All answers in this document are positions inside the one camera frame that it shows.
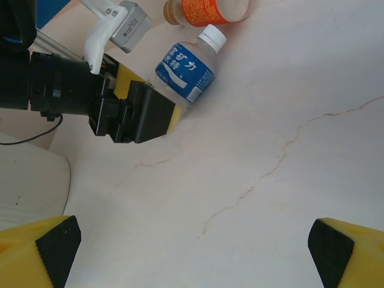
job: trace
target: water bottle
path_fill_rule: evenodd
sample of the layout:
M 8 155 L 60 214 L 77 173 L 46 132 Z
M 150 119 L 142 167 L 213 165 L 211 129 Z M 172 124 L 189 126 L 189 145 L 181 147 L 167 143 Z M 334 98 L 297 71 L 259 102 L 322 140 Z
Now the water bottle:
M 172 25 L 205 27 L 244 20 L 253 0 L 168 0 L 164 17 Z
M 212 83 L 217 53 L 226 41 L 218 28 L 207 26 L 195 44 L 180 42 L 174 45 L 148 84 L 183 110 L 188 109 Z

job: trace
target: white bottle cap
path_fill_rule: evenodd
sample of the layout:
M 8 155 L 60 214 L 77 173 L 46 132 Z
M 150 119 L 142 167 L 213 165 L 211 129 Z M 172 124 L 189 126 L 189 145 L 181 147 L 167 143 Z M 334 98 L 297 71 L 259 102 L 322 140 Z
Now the white bottle cap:
M 204 31 L 199 35 L 199 38 L 210 45 L 216 53 L 218 53 L 227 42 L 227 38 L 224 34 L 211 24 L 204 29 Z

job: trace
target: marble surface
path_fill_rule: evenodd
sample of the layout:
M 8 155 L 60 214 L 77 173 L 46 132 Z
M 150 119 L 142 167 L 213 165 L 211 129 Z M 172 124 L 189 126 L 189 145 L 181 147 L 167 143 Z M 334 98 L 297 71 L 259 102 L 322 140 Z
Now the marble surface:
M 384 2 L 256 6 L 173 134 L 114 145 L 65 117 L 52 150 L 83 233 L 68 288 L 320 288 L 315 219 L 384 230 Z M 197 33 L 163 24 L 112 55 L 148 77 Z

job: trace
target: yellow plastic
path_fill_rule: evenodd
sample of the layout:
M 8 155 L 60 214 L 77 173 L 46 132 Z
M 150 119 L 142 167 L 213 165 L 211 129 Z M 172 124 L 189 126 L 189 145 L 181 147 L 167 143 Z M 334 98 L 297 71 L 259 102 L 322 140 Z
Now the yellow plastic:
M 355 243 L 338 288 L 384 287 L 384 232 L 330 218 L 321 220 Z
M 131 81 L 145 82 L 145 80 L 135 72 L 120 64 L 115 88 L 115 95 L 119 99 L 126 99 L 128 97 Z
M 115 95 L 119 99 L 126 99 L 128 97 L 131 81 L 145 82 L 145 80 L 138 76 L 135 72 L 120 64 L 115 88 Z M 174 127 L 179 122 L 181 115 L 182 109 L 179 106 L 175 106 L 172 118 L 169 122 L 167 134 L 170 134 L 173 131 Z
M 0 232 L 0 288 L 53 288 L 35 242 L 67 218 L 55 217 Z

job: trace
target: crack line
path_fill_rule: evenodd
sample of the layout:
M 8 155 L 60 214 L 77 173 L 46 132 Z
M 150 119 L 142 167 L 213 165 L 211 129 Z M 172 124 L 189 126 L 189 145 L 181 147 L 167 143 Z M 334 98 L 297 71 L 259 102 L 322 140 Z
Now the crack line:
M 128 173 L 127 175 L 123 178 L 122 181 L 120 181 L 119 183 L 117 183 L 111 190 L 111 192 L 115 191 L 117 188 L 119 188 L 127 178 L 129 178 L 129 176 L 131 176 L 131 174 L 136 170 L 136 168 L 138 167 L 155 167 L 159 164 L 164 164 L 164 163 L 167 163 L 169 161 L 171 161 L 173 158 L 171 159 L 167 159 L 167 160 L 162 160 L 162 161 L 159 161 L 159 162 L 156 162 L 154 164 L 145 164 L 145 163 L 139 163 L 139 164 L 136 164 Z
M 310 119 L 307 121 L 307 123 L 305 123 L 304 125 L 301 125 L 299 128 L 297 128 L 296 130 L 296 136 L 293 138 L 293 140 L 287 142 L 284 146 L 283 146 L 283 152 L 284 152 L 284 155 L 281 157 L 281 159 L 278 161 L 278 163 L 276 164 L 276 166 L 270 171 L 268 172 L 267 174 L 264 174 L 262 175 L 260 178 L 259 178 L 259 181 L 257 182 L 256 185 L 252 186 L 250 189 L 247 190 L 247 192 L 245 192 L 242 196 L 240 196 L 236 202 L 235 205 L 233 206 L 228 206 L 228 207 L 225 207 L 223 209 L 221 209 L 220 211 L 216 212 L 214 215 L 212 215 L 208 220 L 206 220 L 204 222 L 204 230 L 203 232 L 199 235 L 199 237 L 196 238 L 196 240 L 192 243 L 192 245 L 194 245 L 201 237 L 203 237 L 207 232 L 208 232 L 208 227 L 209 227 L 209 224 L 210 222 L 215 219 L 217 216 L 219 216 L 222 212 L 224 211 L 227 211 L 227 210 L 232 210 L 234 208 L 236 208 L 237 206 L 240 205 L 241 201 L 243 199 L 245 199 L 249 194 L 251 194 L 254 190 L 256 190 L 256 188 L 260 185 L 261 181 L 266 178 L 266 177 L 269 177 L 271 176 L 273 173 L 275 173 L 281 166 L 281 164 L 284 162 L 284 160 L 287 158 L 287 149 L 290 145 L 292 145 L 297 139 L 298 137 L 300 136 L 300 132 L 301 130 L 306 127 L 308 124 L 310 124 L 311 122 L 313 121 L 316 121 L 316 120 L 319 120 L 319 119 L 322 119 L 324 117 L 335 117 L 335 116 L 340 116 L 340 115 L 343 115 L 343 114 L 346 114 L 346 113 L 349 113 L 349 112 L 353 112 L 353 111 L 358 111 L 358 110 L 362 110 L 364 109 L 365 107 L 367 107 L 369 104 L 371 104 L 372 102 L 376 101 L 376 100 L 379 100 L 379 99 L 383 99 L 384 96 L 381 96 L 381 97 L 377 97 L 375 99 L 372 99 L 366 103 L 364 103 L 363 105 L 357 107 L 357 108 L 354 108 L 354 109 L 349 109 L 347 111 L 343 111 L 343 112 L 340 112 L 340 113 L 326 113 L 326 114 L 323 114 L 322 116 L 319 116 L 319 117 L 316 117 L 316 118 L 313 118 L 313 119 Z

